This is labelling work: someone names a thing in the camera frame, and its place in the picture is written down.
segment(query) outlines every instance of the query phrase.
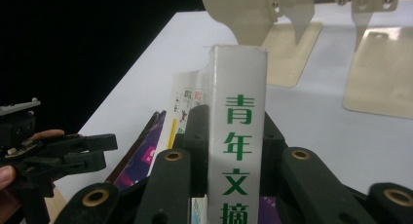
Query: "white table surface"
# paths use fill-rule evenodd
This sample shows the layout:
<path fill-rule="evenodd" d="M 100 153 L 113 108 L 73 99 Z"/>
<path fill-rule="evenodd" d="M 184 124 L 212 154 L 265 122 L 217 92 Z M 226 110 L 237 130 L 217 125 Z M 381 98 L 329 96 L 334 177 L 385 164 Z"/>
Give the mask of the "white table surface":
<path fill-rule="evenodd" d="M 377 182 L 413 189 L 413 120 L 342 106 L 356 42 L 350 7 L 316 5 L 313 21 L 323 28 L 301 79 L 291 89 L 268 86 L 266 110 L 289 146 L 313 150 L 344 184 L 363 193 Z M 394 13 L 375 14 L 370 25 L 412 26 L 412 13 L 413 0 L 400 0 Z M 152 114 L 168 107 L 172 73 L 204 68 L 214 44 L 237 41 L 207 12 L 177 13 L 170 20 L 80 130 L 115 133 L 119 149 L 105 153 L 106 169 L 57 181 L 65 199 L 104 181 Z"/>

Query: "book spine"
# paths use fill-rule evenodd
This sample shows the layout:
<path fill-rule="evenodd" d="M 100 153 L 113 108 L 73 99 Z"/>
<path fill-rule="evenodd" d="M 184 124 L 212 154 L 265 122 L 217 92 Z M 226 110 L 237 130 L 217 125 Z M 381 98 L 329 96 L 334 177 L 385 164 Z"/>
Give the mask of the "book spine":
<path fill-rule="evenodd" d="M 214 46 L 208 69 L 208 223 L 257 223 L 267 52 Z"/>

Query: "purple book cover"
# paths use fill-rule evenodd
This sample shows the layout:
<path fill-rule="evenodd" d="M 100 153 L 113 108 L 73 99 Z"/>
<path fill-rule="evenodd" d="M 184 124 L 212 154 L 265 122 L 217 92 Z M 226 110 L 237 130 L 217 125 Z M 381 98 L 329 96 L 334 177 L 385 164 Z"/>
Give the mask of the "purple book cover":
<path fill-rule="evenodd" d="M 148 175 L 155 149 L 158 145 L 159 136 L 161 135 L 166 113 L 166 111 L 163 111 L 160 114 L 146 138 L 142 141 L 128 164 L 115 180 L 114 184 L 119 189 L 124 190 L 129 188 L 133 184 L 146 178 Z"/>
<path fill-rule="evenodd" d="M 282 224 L 276 209 L 275 197 L 260 197 L 258 224 Z"/>

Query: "black mechanical clamp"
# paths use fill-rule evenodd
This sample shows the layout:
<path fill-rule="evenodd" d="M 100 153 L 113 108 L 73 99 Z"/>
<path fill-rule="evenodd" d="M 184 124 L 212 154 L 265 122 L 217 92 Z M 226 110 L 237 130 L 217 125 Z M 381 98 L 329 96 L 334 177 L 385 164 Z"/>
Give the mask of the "black mechanical clamp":
<path fill-rule="evenodd" d="M 190 198 L 207 193 L 207 106 L 190 111 L 186 132 L 131 188 L 97 183 L 77 193 L 56 223 L 190 223 Z M 265 118 L 261 196 L 277 196 L 283 224 L 413 223 L 413 191 L 374 184 L 368 196 L 344 186 L 310 150 L 289 148 Z"/>
<path fill-rule="evenodd" d="M 11 184 L 18 194 L 26 223 L 49 223 L 45 197 L 54 196 L 53 182 L 69 174 L 106 167 L 103 151 L 117 149 L 114 134 L 64 135 L 26 140 L 35 133 L 35 118 L 27 108 L 40 101 L 0 107 L 0 167 L 13 166 Z"/>

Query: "finger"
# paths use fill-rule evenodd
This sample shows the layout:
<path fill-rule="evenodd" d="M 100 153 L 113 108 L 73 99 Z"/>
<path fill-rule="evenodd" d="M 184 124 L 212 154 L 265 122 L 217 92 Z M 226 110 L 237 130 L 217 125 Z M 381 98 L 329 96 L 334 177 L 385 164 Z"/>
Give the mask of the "finger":
<path fill-rule="evenodd" d="M 31 136 L 29 139 L 37 140 L 41 138 L 49 138 L 49 137 L 55 137 L 55 136 L 60 136 L 60 135 L 64 135 L 63 130 L 47 130 L 47 131 L 37 132 L 33 134 L 33 136 Z"/>
<path fill-rule="evenodd" d="M 15 169 L 11 166 L 0 168 L 0 190 L 3 190 L 16 178 Z"/>

